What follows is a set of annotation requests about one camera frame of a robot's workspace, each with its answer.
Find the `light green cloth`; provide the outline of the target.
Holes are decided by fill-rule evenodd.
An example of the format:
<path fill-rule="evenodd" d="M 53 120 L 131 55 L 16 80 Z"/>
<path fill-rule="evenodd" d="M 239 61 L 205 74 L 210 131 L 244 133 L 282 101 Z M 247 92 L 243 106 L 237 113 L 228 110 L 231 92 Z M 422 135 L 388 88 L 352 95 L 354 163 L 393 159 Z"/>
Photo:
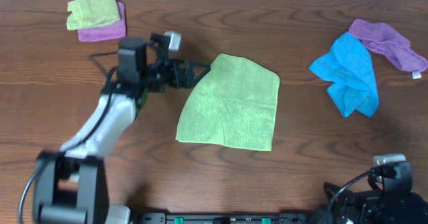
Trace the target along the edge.
<path fill-rule="evenodd" d="M 183 107 L 177 141 L 270 151 L 279 87 L 275 72 L 247 58 L 219 54 Z"/>

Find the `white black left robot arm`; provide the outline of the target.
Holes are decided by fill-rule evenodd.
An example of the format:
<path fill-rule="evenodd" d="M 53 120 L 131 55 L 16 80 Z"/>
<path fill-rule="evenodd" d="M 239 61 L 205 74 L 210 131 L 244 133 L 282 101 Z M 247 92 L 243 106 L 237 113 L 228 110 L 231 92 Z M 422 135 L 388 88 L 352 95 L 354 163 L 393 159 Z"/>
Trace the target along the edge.
<path fill-rule="evenodd" d="M 170 58 L 181 34 L 152 34 L 149 41 L 118 42 L 118 65 L 106 73 L 98 105 L 81 129 L 57 152 L 42 151 L 22 198 L 33 190 L 35 223 L 130 223 L 131 210 L 109 201 L 105 158 L 135 121 L 148 93 L 166 86 L 193 88 L 211 67 Z"/>

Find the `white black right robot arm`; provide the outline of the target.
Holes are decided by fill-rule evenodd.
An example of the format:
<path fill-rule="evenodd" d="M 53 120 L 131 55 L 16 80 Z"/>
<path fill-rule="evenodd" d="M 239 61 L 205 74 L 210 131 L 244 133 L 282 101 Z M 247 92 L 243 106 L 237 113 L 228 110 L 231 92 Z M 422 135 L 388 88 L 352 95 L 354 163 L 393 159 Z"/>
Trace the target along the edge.
<path fill-rule="evenodd" d="M 339 187 L 324 183 L 328 204 L 309 215 L 309 224 L 427 224 L 427 201 L 412 191 L 407 161 L 372 167 Z"/>

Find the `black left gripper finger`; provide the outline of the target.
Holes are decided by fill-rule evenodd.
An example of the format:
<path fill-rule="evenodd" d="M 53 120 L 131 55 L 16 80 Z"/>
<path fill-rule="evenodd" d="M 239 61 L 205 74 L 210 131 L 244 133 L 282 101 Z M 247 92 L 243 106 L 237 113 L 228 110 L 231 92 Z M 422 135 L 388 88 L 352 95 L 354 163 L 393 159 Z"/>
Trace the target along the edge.
<path fill-rule="evenodd" d="M 203 64 L 194 60 L 187 60 L 186 64 L 189 69 L 196 70 L 197 68 L 203 68 L 205 71 L 209 71 L 211 66 L 209 64 Z"/>
<path fill-rule="evenodd" d="M 196 75 L 194 71 L 190 72 L 187 78 L 187 88 L 194 88 L 208 73 L 209 70 L 201 72 L 199 75 Z"/>

